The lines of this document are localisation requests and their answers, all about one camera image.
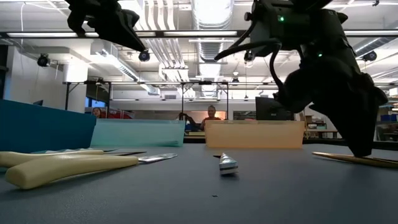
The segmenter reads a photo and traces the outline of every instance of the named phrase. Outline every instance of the person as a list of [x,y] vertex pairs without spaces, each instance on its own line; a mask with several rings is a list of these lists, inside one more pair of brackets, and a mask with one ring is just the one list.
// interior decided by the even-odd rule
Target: person
[[102,118],[101,108],[94,108],[93,109],[93,115],[96,116],[97,118]]
[[207,115],[208,115],[209,117],[203,119],[203,121],[201,122],[201,125],[200,125],[200,129],[201,129],[202,131],[205,130],[206,121],[208,121],[208,120],[221,120],[221,118],[217,118],[217,117],[216,117],[216,108],[215,108],[213,105],[210,105],[210,106],[207,108]]

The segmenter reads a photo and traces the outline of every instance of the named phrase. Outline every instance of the knife handle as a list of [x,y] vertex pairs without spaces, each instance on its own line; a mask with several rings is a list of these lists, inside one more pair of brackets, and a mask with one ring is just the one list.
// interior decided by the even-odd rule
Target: knife handle
[[54,155],[103,155],[102,150],[79,150],[74,152],[60,152],[60,153],[43,153],[43,154],[28,154],[19,152],[0,152],[0,167],[13,167],[21,163],[31,161],[32,159],[38,159],[47,156]]
[[6,172],[6,180],[22,189],[32,189],[64,177],[136,164],[138,158],[135,156],[62,154],[34,159],[11,167]]

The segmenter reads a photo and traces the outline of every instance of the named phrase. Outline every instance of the table surface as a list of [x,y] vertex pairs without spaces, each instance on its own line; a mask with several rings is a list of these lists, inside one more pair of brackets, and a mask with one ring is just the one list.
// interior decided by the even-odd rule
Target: table surface
[[[219,175],[212,156],[219,150],[204,144],[145,151],[178,157],[34,190],[16,189],[2,173],[0,223],[398,223],[396,170],[311,155],[349,154],[347,147],[225,149],[239,164],[229,177]],[[398,152],[374,150],[373,156],[398,159]]]

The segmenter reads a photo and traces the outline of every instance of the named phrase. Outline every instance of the blue bin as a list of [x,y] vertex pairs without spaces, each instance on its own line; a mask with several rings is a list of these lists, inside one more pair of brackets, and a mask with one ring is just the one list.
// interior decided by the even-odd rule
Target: blue bin
[[172,146],[180,147],[184,121],[99,119],[92,147]]
[[0,151],[87,148],[95,124],[90,114],[0,100]]

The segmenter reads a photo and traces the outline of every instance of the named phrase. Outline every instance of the orange bin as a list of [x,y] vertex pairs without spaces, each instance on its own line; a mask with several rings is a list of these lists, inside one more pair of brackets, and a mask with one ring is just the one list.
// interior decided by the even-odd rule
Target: orange bin
[[301,149],[304,121],[206,121],[212,148]]

